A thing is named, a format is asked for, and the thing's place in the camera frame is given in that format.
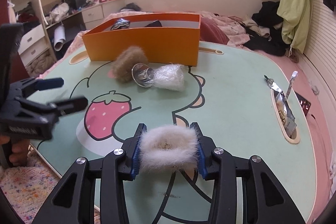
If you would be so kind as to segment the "person hand holding gripper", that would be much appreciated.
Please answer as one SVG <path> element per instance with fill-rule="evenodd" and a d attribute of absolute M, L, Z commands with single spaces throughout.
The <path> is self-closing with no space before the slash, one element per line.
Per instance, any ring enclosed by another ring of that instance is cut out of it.
<path fill-rule="evenodd" d="M 1 135 L 1 145 L 7 143 L 11 143 L 11 153 L 7 160 L 9 166 L 26 166 L 30 146 L 29 139 L 20 139 L 13 143 L 9 136 Z"/>

